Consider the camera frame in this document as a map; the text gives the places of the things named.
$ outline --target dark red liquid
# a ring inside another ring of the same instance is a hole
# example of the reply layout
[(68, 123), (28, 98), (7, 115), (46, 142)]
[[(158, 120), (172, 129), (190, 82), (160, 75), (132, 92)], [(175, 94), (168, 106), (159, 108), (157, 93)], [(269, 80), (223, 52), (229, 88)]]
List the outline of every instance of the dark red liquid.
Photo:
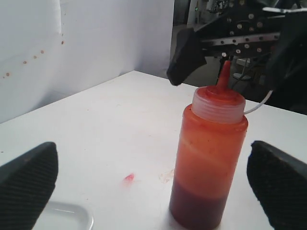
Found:
[(184, 189), (174, 178), (169, 209), (174, 219), (190, 230), (212, 230), (221, 220), (227, 196), (206, 199)]

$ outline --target white tabletop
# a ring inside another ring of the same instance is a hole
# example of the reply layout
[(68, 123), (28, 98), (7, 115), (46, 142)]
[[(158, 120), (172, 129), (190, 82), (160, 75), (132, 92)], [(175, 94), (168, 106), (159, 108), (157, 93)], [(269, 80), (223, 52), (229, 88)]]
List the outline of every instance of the white tabletop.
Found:
[[(87, 204), (96, 230), (181, 229), (168, 202), (182, 112), (194, 90), (130, 72), (1, 124), (0, 164), (54, 141), (59, 176), (52, 200)], [(253, 141), (307, 162), (307, 116), (263, 106), (248, 120), (221, 230), (272, 229), (246, 176)], [(134, 180), (123, 183), (131, 173)]]

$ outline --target white cable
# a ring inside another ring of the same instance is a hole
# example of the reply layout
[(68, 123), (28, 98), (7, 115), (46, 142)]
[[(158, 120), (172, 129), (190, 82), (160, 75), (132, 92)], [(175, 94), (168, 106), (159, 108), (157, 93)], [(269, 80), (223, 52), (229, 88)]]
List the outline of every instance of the white cable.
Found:
[(272, 94), (273, 90), (270, 90), (268, 92), (268, 94), (266, 95), (266, 97), (262, 100), (262, 102), (260, 102), (257, 106), (255, 106), (254, 108), (247, 110), (246, 112), (244, 112), (244, 114), (250, 114), (251, 112), (254, 112), (255, 110), (259, 109), (263, 104), (265, 104), (267, 102), (267, 100), (270, 98), (271, 94)]

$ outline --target squeeze bottle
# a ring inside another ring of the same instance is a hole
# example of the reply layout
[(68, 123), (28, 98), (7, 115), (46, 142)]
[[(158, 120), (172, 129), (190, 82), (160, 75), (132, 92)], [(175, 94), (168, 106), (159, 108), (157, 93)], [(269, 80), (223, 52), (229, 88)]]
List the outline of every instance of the squeeze bottle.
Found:
[(220, 224), (246, 135), (245, 98), (227, 88), (230, 66), (216, 86), (198, 88), (183, 112), (169, 208), (189, 230)]

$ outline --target bottle cap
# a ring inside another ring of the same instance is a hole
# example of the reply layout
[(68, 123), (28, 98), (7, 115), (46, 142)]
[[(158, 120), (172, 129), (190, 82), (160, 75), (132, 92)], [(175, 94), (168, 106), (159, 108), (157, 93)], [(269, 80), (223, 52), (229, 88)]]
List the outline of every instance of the bottle cap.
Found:
[(244, 116), (245, 98), (227, 88), (231, 62), (226, 61), (217, 85), (198, 88), (193, 97), (192, 112), (202, 119), (222, 123), (239, 123)]

